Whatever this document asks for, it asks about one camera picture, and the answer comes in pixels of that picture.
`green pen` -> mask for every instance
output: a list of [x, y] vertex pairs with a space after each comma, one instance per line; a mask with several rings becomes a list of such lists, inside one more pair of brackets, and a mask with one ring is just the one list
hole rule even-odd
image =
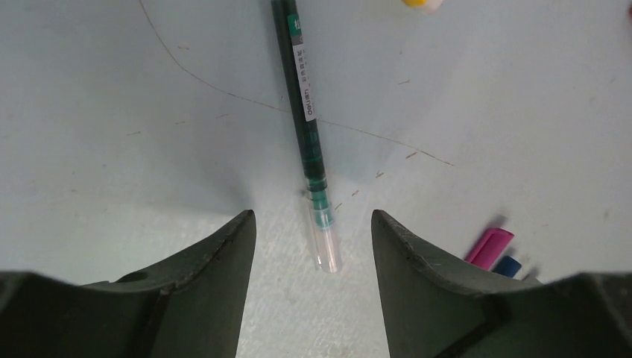
[[318, 139], [317, 117], [309, 86], [305, 46], [296, 1], [273, 0], [272, 12], [300, 157], [307, 181], [310, 222], [314, 233], [317, 263], [325, 272], [337, 272], [342, 262], [338, 249], [338, 237], [333, 227], [333, 210], [327, 196], [325, 165]]

